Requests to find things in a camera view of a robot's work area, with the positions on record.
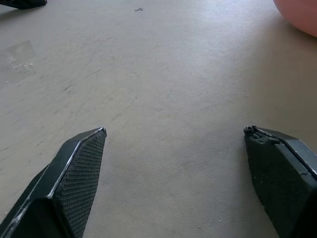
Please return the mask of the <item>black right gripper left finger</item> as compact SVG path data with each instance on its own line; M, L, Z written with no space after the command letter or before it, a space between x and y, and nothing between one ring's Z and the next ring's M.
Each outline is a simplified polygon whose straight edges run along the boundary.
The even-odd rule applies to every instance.
M0 225L2 238L81 238L97 192L104 127L65 141Z

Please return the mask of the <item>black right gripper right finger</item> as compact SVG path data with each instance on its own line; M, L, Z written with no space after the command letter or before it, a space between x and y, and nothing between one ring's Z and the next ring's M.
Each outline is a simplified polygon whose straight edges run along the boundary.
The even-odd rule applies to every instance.
M317 156L300 139L244 129L255 192L281 238L317 236Z

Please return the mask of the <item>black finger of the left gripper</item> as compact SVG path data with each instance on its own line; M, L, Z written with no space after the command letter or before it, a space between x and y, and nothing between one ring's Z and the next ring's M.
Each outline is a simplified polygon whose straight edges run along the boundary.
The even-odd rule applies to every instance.
M0 5L15 9L32 9L45 6L47 0L0 0Z

